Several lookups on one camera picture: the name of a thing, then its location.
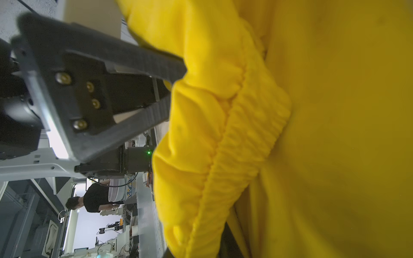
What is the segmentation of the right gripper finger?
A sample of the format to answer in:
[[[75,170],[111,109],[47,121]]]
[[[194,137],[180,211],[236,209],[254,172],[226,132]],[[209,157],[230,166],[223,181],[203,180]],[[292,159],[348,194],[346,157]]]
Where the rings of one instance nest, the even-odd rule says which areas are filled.
[[[243,254],[234,238],[228,223],[225,224],[222,233],[220,248],[218,252],[219,258],[243,258]]]

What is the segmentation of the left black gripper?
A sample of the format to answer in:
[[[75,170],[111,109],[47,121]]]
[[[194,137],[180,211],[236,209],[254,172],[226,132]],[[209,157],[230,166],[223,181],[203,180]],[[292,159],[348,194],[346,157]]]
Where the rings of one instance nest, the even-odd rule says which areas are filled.
[[[33,75],[44,83],[54,81],[54,73],[64,71],[63,56],[81,57],[126,66],[168,82],[182,79],[184,61],[171,54],[142,48],[78,24],[68,24],[25,13],[17,20],[18,35],[11,45],[1,39],[1,161],[31,154],[41,138],[57,147],[61,140],[45,129],[40,109],[24,81]],[[12,57],[12,48],[20,62]]]

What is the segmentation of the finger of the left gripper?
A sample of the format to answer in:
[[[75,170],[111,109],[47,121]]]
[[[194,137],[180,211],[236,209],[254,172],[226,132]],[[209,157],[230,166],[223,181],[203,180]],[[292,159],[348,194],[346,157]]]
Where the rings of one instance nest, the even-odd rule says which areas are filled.
[[[55,107],[49,105],[45,111],[45,129],[58,158],[86,163],[166,122],[170,109],[171,97],[168,95],[120,123],[90,134],[87,130],[76,132],[74,123],[53,113]]]

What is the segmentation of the yellow shorts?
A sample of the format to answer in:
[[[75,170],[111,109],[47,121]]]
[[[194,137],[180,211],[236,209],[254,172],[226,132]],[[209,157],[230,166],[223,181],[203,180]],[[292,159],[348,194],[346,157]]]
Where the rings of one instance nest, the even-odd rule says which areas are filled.
[[[183,58],[154,195],[176,258],[413,255],[412,1],[119,1]]]

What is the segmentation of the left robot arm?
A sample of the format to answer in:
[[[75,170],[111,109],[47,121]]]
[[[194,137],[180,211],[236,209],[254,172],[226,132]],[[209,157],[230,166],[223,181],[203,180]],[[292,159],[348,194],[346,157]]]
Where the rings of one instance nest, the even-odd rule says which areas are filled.
[[[128,140],[165,122],[161,87],[186,74],[170,54],[36,14],[1,42],[1,179],[121,177],[153,149]]]

